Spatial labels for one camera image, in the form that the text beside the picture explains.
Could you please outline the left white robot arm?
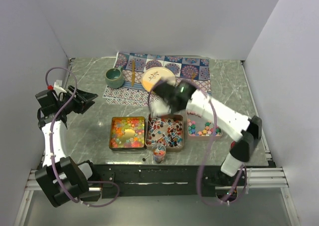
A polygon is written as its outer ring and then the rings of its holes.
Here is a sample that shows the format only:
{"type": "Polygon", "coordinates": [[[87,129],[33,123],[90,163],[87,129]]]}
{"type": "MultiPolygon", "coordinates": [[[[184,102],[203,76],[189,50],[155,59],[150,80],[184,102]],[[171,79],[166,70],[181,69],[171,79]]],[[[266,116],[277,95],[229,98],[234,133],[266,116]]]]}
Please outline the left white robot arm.
{"type": "Polygon", "coordinates": [[[67,90],[48,88],[35,96],[40,105],[38,127],[45,139],[44,161],[35,172],[35,179],[54,207],[78,200],[99,181],[90,161],[77,164],[65,153],[68,114],[84,114],[97,96],[73,86],[67,90]]]}

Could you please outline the clear glass jar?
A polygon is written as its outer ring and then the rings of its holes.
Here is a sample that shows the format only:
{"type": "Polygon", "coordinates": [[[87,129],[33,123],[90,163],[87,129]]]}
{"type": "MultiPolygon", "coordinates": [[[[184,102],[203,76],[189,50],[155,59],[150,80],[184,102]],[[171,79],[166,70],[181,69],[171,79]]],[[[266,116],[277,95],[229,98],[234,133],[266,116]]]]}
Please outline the clear glass jar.
{"type": "Polygon", "coordinates": [[[152,147],[152,157],[155,163],[159,164],[166,155],[166,147],[162,144],[156,144],[152,147]]]}

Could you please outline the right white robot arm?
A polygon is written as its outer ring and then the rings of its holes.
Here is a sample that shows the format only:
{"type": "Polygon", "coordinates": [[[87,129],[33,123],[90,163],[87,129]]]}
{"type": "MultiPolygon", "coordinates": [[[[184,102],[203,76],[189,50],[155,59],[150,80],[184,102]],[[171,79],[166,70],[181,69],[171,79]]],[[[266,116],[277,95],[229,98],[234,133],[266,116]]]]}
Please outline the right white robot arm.
{"type": "Polygon", "coordinates": [[[218,179],[226,186],[235,181],[237,171],[250,161],[262,138],[262,119],[236,112],[188,80],[173,86],[160,79],[151,91],[160,98],[157,102],[148,103],[152,116],[166,116],[180,111],[195,113],[232,138],[234,146],[221,165],[218,179]]]}

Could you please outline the tin of pastel star candies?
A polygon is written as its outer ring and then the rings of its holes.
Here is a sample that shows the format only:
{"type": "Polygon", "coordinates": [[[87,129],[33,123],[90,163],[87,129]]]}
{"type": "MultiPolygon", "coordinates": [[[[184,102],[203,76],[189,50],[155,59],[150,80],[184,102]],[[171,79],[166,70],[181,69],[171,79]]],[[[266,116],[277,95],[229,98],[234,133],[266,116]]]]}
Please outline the tin of pastel star candies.
{"type": "Polygon", "coordinates": [[[187,137],[189,139],[208,140],[211,136],[220,138],[223,136],[222,130],[217,127],[213,131],[214,125],[193,112],[186,113],[187,137]]]}

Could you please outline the tin of lollipops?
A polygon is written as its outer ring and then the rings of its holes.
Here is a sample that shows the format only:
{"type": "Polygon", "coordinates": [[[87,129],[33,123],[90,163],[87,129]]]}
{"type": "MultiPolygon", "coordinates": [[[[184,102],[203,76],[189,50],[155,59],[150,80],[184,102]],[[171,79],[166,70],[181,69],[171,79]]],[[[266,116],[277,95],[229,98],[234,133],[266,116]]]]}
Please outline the tin of lollipops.
{"type": "Polygon", "coordinates": [[[148,116],[146,120],[145,147],[151,150],[156,144],[168,152],[180,152],[184,143],[184,120],[182,115],[170,114],[161,117],[148,116]]]}

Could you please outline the gold tin of gummy stars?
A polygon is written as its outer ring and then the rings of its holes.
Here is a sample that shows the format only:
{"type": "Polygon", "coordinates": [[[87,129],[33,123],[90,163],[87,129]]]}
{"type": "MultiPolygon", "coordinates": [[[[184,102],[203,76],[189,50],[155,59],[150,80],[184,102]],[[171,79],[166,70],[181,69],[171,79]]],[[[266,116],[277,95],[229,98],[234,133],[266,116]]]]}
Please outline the gold tin of gummy stars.
{"type": "Polygon", "coordinates": [[[142,151],[145,149],[145,117],[113,117],[109,149],[113,152],[142,151]]]}

